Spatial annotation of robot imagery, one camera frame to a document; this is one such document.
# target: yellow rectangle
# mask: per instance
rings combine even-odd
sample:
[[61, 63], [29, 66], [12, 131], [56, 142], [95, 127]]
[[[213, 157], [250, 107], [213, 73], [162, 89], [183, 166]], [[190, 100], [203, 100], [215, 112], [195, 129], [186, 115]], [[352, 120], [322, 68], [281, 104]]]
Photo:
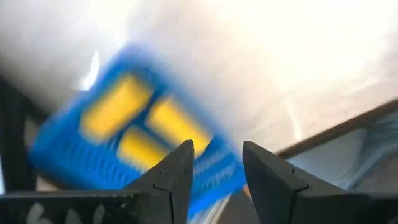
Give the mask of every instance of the yellow rectangle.
[[95, 141], [105, 141], [145, 108], [152, 90], [126, 74], [84, 112], [80, 128]]
[[167, 155], [167, 150], [148, 134], [130, 128], [121, 139], [118, 157], [137, 169], [148, 170]]
[[195, 156], [199, 156], [211, 141], [211, 135], [170, 96], [159, 100], [151, 109], [147, 125], [166, 141], [178, 146], [187, 139], [193, 140]]

